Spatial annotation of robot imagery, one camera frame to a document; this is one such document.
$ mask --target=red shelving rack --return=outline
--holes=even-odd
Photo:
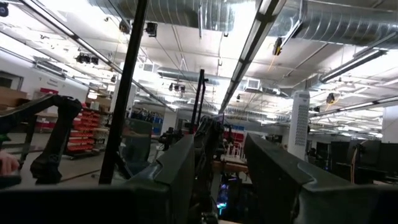
[[[94,150],[93,131],[98,127],[99,120],[99,111],[83,107],[73,122],[64,154],[70,156],[71,159],[97,156],[99,152]]]

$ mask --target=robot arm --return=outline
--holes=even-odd
[[[37,178],[37,184],[56,184],[60,181],[62,177],[58,171],[60,158],[73,120],[81,111],[81,103],[69,96],[49,94],[0,114],[0,134],[7,134],[26,118],[51,106],[58,107],[58,120],[43,153],[30,167],[33,177]]]

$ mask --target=black metal bar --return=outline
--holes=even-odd
[[[200,124],[200,115],[201,115],[201,109],[203,106],[203,100],[205,99],[205,92],[206,92],[206,81],[205,81],[205,77],[203,77],[202,80],[202,90],[201,90],[201,98],[200,98],[200,106],[199,106],[199,112],[198,112],[198,127]]]
[[[127,101],[131,88],[132,76],[136,66],[136,60],[141,43],[142,30],[145,25],[148,0],[138,0],[136,15],[132,24],[129,46],[127,48],[126,59],[120,80],[118,97],[113,112],[111,129],[109,130],[108,143],[106,144],[104,161],[102,163],[99,184],[110,184],[113,178],[114,167],[116,165],[118,149],[121,142],[123,121],[127,108]]]
[[[195,104],[193,105],[193,111],[192,111],[192,118],[191,118],[191,125],[189,127],[189,133],[193,134],[193,126],[195,125],[195,118],[197,115],[197,109],[198,109],[198,103],[199,103],[199,94],[200,94],[200,89],[201,89],[201,84],[203,82],[203,77],[205,76],[205,70],[201,69],[200,74],[199,74],[199,82],[198,82],[198,88],[197,88],[197,95],[195,97]]]

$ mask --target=person's hand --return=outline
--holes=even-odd
[[[0,163],[0,175],[10,175],[19,167],[17,158],[4,151],[0,151]]]

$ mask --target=ceiling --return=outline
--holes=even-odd
[[[122,1],[134,2],[133,0],[119,0],[118,2]],[[9,2],[9,16],[2,17],[0,20],[0,30],[3,34],[45,54],[39,57],[51,57],[57,61],[54,64],[60,67],[67,65],[70,74],[80,81],[103,83],[104,86],[114,85],[110,79],[116,73],[108,66],[103,63],[97,66],[77,63],[75,57],[80,52],[86,52],[83,47],[46,24],[19,1]],[[51,0],[37,2],[41,2],[51,15],[116,65],[124,62],[129,35],[119,31],[121,18],[118,14],[112,14],[114,11],[94,6],[92,0],[59,0],[56,4]],[[372,10],[380,13],[384,9],[398,9],[397,1],[393,0],[327,0],[322,2],[361,7],[356,7],[356,10],[373,8]],[[152,73],[136,72],[133,79],[167,101],[168,104],[183,108],[189,99],[195,97],[198,83],[194,80],[186,81],[184,77],[178,80],[162,78],[156,73],[156,68],[171,68],[186,75],[188,71],[191,72],[189,74],[196,76],[201,69],[204,69],[208,77],[223,80],[218,85],[207,84],[205,93],[205,110],[217,111],[226,94],[229,80],[236,68],[255,13],[254,4],[242,4],[242,8],[235,9],[235,23],[232,30],[222,32],[217,30],[218,28],[204,29],[201,32],[201,38],[199,29],[181,26],[180,24],[183,23],[181,21],[180,24],[159,22],[157,37],[149,37],[144,33],[139,52],[139,56],[145,58],[146,63],[155,64],[155,70]],[[244,79],[259,79],[263,85],[271,88],[292,89],[310,77],[327,73],[348,62],[356,52],[363,49],[363,47],[353,45],[297,38],[290,39],[283,47],[282,53],[275,57],[272,55],[275,40],[276,37],[266,37]],[[33,55],[38,56],[39,53],[30,52],[30,56]],[[394,65],[395,58],[397,58],[397,52],[390,50],[384,56],[342,74],[339,79],[332,80],[316,91],[311,91],[311,105],[320,106],[321,111],[325,111],[396,95],[398,81],[392,82],[398,78],[398,68]],[[186,90],[183,96],[175,91],[169,91],[172,83],[185,85]],[[333,105],[325,103],[329,93],[334,93],[338,98]],[[153,100],[148,99],[145,94],[141,95],[140,100],[140,103],[150,101],[154,104]],[[238,89],[229,102],[226,112],[241,116],[243,119],[253,115],[255,121],[262,121],[267,117],[268,119],[289,117],[291,107],[291,99]],[[382,110],[372,109],[355,111],[341,117],[314,119],[312,123],[318,124],[316,128],[328,128],[337,124],[380,130],[379,118],[381,116]]]

